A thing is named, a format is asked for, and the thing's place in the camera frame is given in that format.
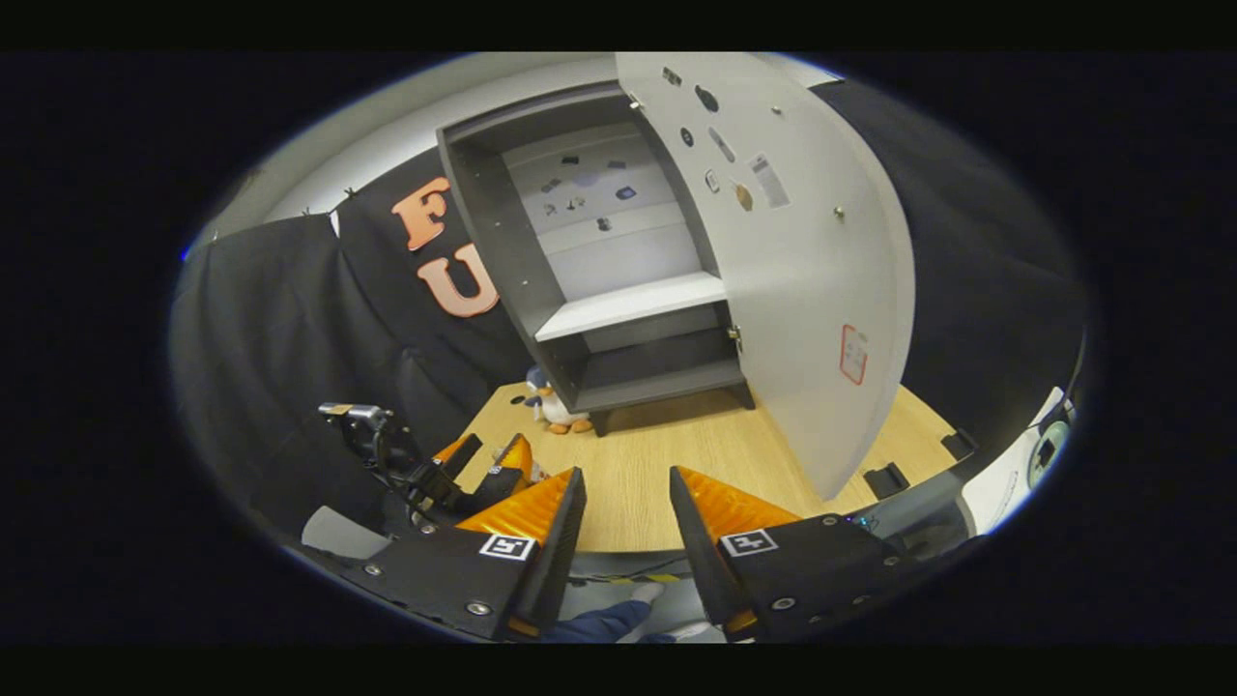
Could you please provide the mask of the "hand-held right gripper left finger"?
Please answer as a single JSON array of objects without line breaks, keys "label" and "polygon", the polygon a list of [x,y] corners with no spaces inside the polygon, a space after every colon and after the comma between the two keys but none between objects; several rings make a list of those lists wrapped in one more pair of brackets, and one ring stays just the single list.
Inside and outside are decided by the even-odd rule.
[{"label": "hand-held right gripper left finger", "polygon": [[529,511],[529,532],[443,525],[362,561],[362,590],[430,628],[470,640],[531,640],[555,624],[588,487],[571,467],[486,512]]}]

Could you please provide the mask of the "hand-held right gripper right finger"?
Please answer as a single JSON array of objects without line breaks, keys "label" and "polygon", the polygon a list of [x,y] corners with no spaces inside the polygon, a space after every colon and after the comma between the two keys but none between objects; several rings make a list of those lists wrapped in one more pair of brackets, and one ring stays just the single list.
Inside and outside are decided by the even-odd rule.
[{"label": "hand-held right gripper right finger", "polygon": [[730,642],[816,639],[905,584],[905,555],[844,516],[803,518],[682,466],[669,499],[708,621]]}]

